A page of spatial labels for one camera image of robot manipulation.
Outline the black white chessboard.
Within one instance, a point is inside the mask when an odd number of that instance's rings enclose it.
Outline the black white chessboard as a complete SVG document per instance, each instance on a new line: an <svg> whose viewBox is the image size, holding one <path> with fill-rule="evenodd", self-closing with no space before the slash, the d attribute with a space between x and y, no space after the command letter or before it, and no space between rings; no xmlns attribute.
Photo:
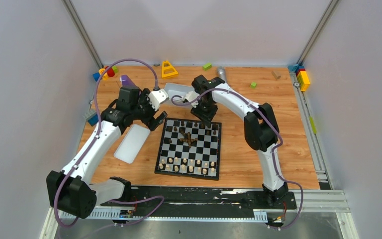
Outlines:
<svg viewBox="0 0 382 239"><path fill-rule="evenodd" d="M166 118L154 173L219 180L222 123Z"/></svg>

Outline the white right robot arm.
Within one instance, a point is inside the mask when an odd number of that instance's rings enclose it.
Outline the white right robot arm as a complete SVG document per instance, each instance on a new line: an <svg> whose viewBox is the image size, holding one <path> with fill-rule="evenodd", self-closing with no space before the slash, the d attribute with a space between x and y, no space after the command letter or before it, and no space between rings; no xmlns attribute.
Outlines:
<svg viewBox="0 0 382 239"><path fill-rule="evenodd" d="M197 93L189 100L191 113L204 125L211 124L218 104L227 107L243 121L245 140L257 152L262 167L264 201L271 208L278 207L284 201L288 186L280 170L277 151L279 127L272 106L248 100L219 77L208 80L199 75L191 85Z"/></svg>

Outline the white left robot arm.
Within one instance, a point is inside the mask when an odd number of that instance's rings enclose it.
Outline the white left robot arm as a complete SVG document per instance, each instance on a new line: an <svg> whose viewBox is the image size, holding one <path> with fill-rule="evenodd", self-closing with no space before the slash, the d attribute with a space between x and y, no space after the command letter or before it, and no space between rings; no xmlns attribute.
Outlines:
<svg viewBox="0 0 382 239"><path fill-rule="evenodd" d="M154 115L168 98L163 89L120 88L118 98L97 116L98 123L92 135L77 155L61 171L48 174L48 196L55 213L61 210L85 219L102 203L115 200L126 206L132 201L128 180L110 177L103 183L92 184L91 178L108 150L135 120L140 120L150 131L163 122L166 112L157 118Z"/></svg>

